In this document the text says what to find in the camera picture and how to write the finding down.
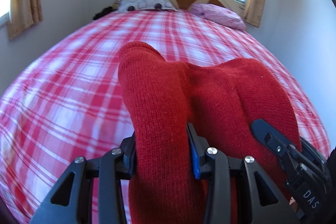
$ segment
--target mechanical grip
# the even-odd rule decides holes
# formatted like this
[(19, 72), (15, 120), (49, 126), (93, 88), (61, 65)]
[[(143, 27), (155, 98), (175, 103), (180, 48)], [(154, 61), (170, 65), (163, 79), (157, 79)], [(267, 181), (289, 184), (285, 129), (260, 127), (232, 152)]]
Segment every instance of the mechanical grip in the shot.
[(243, 161), (244, 177), (248, 185), (251, 224), (300, 224), (283, 193), (256, 160)]
[(101, 158), (98, 186), (98, 218), (100, 224), (127, 223), (120, 178), (116, 171), (117, 164), (122, 159), (123, 152), (119, 155), (113, 155), (111, 151)]
[(78, 162), (71, 162), (50, 189), (30, 224), (91, 223), (93, 181), (85, 176), (87, 161), (79, 158)]
[(206, 153), (212, 166), (208, 184), (208, 198), (203, 224), (231, 223), (230, 170), (226, 155), (217, 151), (215, 155)]

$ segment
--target metal screw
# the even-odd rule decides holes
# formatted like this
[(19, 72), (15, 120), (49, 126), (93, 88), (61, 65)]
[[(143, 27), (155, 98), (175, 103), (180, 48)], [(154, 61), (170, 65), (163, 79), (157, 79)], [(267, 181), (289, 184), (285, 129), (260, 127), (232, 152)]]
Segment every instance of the metal screw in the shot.
[(112, 155), (119, 155), (122, 153), (122, 150), (121, 148), (113, 148), (111, 152), (112, 152)]
[(300, 166), (301, 166), (302, 170), (307, 171), (307, 166), (305, 164), (301, 163)]
[(84, 157), (79, 156), (79, 157), (75, 158), (75, 163), (80, 164), (84, 161), (84, 159), (85, 159)]
[(245, 157), (245, 161), (248, 163), (248, 164), (251, 164), (254, 162), (254, 157), (252, 156), (246, 156)]
[(218, 150), (217, 150), (216, 148), (214, 148), (214, 147), (209, 147), (209, 148), (207, 149), (207, 152), (208, 152), (208, 154), (210, 154), (210, 155), (215, 155), (215, 154), (217, 154)]

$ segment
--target pink pillow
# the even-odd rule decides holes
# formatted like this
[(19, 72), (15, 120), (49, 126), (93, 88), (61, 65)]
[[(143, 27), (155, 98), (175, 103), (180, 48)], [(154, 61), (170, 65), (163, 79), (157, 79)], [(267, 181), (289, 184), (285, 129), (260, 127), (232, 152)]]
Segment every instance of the pink pillow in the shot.
[(245, 31), (246, 26), (241, 17), (235, 12), (214, 4), (196, 3), (190, 7), (190, 12), (220, 25)]

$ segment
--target plaid pattern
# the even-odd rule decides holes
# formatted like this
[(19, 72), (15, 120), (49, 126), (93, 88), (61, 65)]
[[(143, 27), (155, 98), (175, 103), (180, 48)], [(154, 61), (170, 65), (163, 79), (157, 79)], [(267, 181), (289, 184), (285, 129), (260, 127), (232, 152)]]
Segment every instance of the plaid pattern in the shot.
[[(20, 223), (29, 221), (76, 156), (100, 157), (132, 134), (117, 79), (117, 53), (131, 41), (150, 44), (168, 61), (199, 66), (235, 57), (261, 61), (288, 94), (301, 136), (328, 156), (329, 140), (311, 102), (283, 65), (248, 33), (186, 11), (112, 13), (42, 55), (1, 99), (0, 195)], [(129, 220), (127, 185), (123, 182), (122, 188)], [(95, 183), (94, 223), (97, 201)]]

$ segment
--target patterned pillow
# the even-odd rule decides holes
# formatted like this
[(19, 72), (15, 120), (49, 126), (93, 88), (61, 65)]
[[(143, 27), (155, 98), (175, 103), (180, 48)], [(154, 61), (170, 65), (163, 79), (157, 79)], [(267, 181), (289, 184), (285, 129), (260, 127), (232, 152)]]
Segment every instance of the patterned pillow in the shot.
[(134, 10), (174, 10), (176, 8), (169, 0), (118, 0), (119, 12), (127, 12)]

